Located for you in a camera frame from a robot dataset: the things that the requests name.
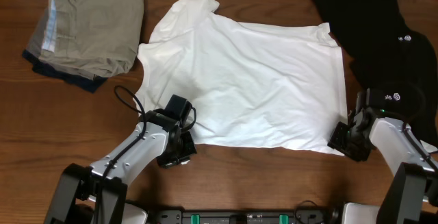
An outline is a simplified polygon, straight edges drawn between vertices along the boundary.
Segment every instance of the black fabric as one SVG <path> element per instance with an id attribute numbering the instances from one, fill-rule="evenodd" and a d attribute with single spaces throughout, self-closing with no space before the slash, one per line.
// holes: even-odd
<path id="1" fill-rule="evenodd" d="M 324 22 L 355 59 L 350 67 L 364 88 L 379 88 L 399 102 L 388 108 L 412 117 L 415 136 L 438 146 L 435 115 L 438 106 L 437 58 L 427 37 L 410 30 L 397 0 L 313 0 Z"/>
<path id="2" fill-rule="evenodd" d="M 35 73 L 39 73 L 47 77 L 62 79 L 69 84 L 79 86 L 80 88 L 91 93 L 94 93 L 97 88 L 107 80 L 106 77 L 95 77 L 94 80 L 91 80 L 78 75 L 71 75 L 57 71 L 51 65 L 42 63 L 37 57 L 32 55 L 27 50 L 23 51 L 22 57 L 32 63 L 32 70 Z"/>

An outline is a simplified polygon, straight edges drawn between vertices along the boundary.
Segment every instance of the wood grain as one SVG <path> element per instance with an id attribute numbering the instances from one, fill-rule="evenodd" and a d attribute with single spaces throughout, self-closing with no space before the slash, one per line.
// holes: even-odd
<path id="1" fill-rule="evenodd" d="M 136 124 L 136 113 L 112 89 L 137 90 L 142 66 L 113 77 L 94 94 L 31 71 L 22 59 L 48 0 L 0 0 L 0 223 L 41 223 L 62 170 L 102 158 Z M 177 0 L 144 0 L 141 41 Z M 217 14 L 236 21 L 282 26 L 321 23 L 310 0 L 216 0 Z M 438 0 L 399 0 L 407 24 L 438 49 Z M 344 52 L 348 107 L 361 90 Z M 288 209 L 311 199 L 322 206 L 343 201 L 379 205 L 392 175 L 379 152 L 366 163 L 287 149 L 199 145 L 185 166 L 155 163 L 134 181 L 129 199 L 145 208 Z M 436 211 L 428 205 L 425 210 Z"/>

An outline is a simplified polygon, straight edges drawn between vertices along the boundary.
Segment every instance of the stack of folded clothes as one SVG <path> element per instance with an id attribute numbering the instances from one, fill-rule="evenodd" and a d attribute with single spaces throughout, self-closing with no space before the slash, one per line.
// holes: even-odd
<path id="1" fill-rule="evenodd" d="M 23 57 L 36 73 L 94 92 L 137 56 L 143 0 L 49 0 Z"/>

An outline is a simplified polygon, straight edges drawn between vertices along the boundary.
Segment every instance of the gray garment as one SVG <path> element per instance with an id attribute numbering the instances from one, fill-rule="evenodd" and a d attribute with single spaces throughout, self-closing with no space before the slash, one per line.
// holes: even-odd
<path id="1" fill-rule="evenodd" d="M 143 0 L 54 0 L 55 53 L 40 60 L 101 77 L 127 73 L 137 56 Z"/>
<path id="2" fill-rule="evenodd" d="M 49 12 L 48 9 L 46 8 L 46 10 L 44 10 L 44 14 L 38 21 L 35 31 L 29 40 L 29 43 L 27 44 L 26 50 L 30 52 L 32 55 L 34 55 L 36 58 L 39 58 L 41 56 L 41 46 L 42 46 L 42 41 L 44 40 L 44 30 L 46 29 L 46 24 L 48 19 L 49 19 Z M 50 64 L 57 71 L 69 73 L 72 75 L 79 75 L 91 80 L 94 79 L 94 73 L 90 73 L 86 70 L 57 65 L 41 59 L 40 61 L 46 64 Z"/>

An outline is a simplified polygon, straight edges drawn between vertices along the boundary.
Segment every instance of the green tape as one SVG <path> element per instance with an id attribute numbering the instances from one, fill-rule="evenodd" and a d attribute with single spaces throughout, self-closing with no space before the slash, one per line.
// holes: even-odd
<path id="1" fill-rule="evenodd" d="M 190 224 L 199 224 L 199 214 L 192 214 Z"/>
<path id="2" fill-rule="evenodd" d="M 280 224 L 289 224 L 289 216 L 286 214 L 280 214 Z"/>

